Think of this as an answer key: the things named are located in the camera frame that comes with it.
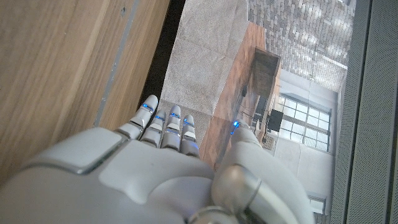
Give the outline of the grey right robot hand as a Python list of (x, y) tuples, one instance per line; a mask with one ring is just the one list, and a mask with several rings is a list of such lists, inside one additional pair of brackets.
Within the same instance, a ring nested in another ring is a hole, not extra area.
[(249, 126), (202, 161), (191, 115), (149, 96), (118, 129), (92, 128), (29, 160), (1, 186), (2, 223), (313, 223), (299, 180)]

